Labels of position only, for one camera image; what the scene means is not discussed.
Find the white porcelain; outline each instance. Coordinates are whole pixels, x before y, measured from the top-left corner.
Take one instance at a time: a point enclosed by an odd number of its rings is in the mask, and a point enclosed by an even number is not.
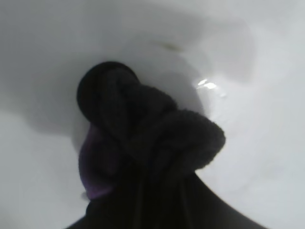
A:
[[[83,215],[75,90],[117,60],[225,130],[197,172],[217,195],[270,229],[305,228],[304,12],[301,0],[2,0],[0,227]]]

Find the black cloth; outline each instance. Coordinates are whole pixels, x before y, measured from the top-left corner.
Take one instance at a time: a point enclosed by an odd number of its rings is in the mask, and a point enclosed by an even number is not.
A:
[[[178,110],[165,93],[142,85],[121,63],[105,62],[81,80],[77,101],[106,143],[95,148],[120,155],[113,191],[92,199],[69,229],[258,229],[221,201],[194,173],[225,143],[224,133],[204,116]]]

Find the dark towel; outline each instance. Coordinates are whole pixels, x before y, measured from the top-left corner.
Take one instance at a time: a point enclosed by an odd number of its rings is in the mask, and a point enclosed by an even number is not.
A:
[[[261,228],[194,173],[224,145],[215,123],[178,110],[171,97],[116,62],[92,68],[77,100],[91,122],[79,160],[91,202],[70,229]]]

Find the purple fabric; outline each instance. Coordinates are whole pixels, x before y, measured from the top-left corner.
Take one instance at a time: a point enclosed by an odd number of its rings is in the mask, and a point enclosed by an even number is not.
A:
[[[79,156],[81,181],[89,199],[107,195],[113,190],[120,158],[111,141],[91,125]]]

